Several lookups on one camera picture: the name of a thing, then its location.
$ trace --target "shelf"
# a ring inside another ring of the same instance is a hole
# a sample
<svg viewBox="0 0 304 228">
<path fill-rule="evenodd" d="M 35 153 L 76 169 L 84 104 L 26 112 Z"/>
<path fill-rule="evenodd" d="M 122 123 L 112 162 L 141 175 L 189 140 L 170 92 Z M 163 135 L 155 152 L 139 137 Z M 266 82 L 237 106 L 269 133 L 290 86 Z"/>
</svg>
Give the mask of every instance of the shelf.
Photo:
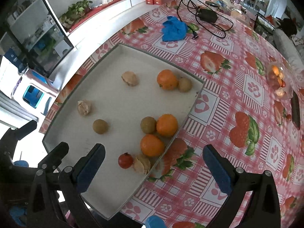
<svg viewBox="0 0 304 228">
<path fill-rule="evenodd" d="M 39 38 L 37 38 L 36 39 L 36 41 L 33 43 L 33 44 L 31 44 L 30 45 L 30 47 L 29 48 L 27 48 L 27 47 L 25 47 L 28 51 L 30 51 L 34 46 L 35 46 L 35 44 L 54 26 L 54 25 L 56 25 L 56 24 L 51 24 L 50 26 L 49 26 L 49 28 L 47 29 L 47 30 L 45 30 L 41 35 L 40 35 L 40 37 Z"/>
<path fill-rule="evenodd" d="M 14 21 L 14 23 L 10 26 L 10 27 L 12 27 L 15 23 L 16 23 L 16 21 L 20 18 L 20 17 L 22 17 L 22 15 L 30 8 L 30 7 L 32 7 L 35 3 L 37 3 L 39 0 L 35 0 L 35 1 L 33 1 L 32 3 L 31 3 L 31 5 L 29 5 L 16 19 L 15 19 L 15 21 Z"/>
</svg>

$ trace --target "power adapter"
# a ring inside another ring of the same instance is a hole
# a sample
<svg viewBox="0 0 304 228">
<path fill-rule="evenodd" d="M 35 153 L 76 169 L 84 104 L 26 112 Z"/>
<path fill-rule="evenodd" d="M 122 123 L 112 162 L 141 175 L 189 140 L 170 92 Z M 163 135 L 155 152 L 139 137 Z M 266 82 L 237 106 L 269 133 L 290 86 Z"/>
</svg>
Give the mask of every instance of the power adapter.
<svg viewBox="0 0 304 228">
<path fill-rule="evenodd" d="M 218 19 L 216 12 L 208 8 L 200 8 L 197 17 L 200 18 L 201 21 L 209 23 L 215 23 Z"/>
</svg>

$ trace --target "blue glove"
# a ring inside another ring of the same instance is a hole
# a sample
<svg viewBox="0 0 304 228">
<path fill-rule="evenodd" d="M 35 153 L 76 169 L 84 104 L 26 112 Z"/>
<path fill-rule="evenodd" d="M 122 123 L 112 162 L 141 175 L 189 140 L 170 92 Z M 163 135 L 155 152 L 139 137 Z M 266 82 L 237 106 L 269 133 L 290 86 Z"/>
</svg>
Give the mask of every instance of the blue glove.
<svg viewBox="0 0 304 228">
<path fill-rule="evenodd" d="M 167 21 L 163 23 L 163 41 L 178 41 L 186 37 L 188 26 L 174 16 L 168 16 Z"/>
<path fill-rule="evenodd" d="M 167 228 L 164 221 L 156 215 L 147 218 L 145 226 L 146 228 Z"/>
</svg>

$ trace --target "glass cabinet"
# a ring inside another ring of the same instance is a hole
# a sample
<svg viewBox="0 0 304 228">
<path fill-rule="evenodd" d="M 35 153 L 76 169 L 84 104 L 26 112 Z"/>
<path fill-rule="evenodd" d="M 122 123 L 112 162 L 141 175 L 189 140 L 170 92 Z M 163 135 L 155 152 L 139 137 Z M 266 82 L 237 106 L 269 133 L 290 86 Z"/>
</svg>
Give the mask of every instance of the glass cabinet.
<svg viewBox="0 0 304 228">
<path fill-rule="evenodd" d="M 45 0 L 17 0 L 1 31 L 1 54 L 46 77 L 73 48 Z"/>
</svg>

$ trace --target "green plant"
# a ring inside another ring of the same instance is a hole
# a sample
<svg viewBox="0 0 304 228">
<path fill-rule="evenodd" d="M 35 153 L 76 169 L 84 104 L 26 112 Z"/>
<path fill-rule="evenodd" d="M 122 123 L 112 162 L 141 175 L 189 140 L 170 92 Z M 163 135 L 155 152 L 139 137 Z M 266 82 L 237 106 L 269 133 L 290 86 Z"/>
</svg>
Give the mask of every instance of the green plant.
<svg viewBox="0 0 304 228">
<path fill-rule="evenodd" d="M 60 16 L 59 21 L 65 27 L 71 27 L 72 24 L 77 22 L 81 17 L 85 16 L 90 10 L 89 3 L 92 1 L 82 0 L 69 6 L 66 13 Z"/>
</svg>

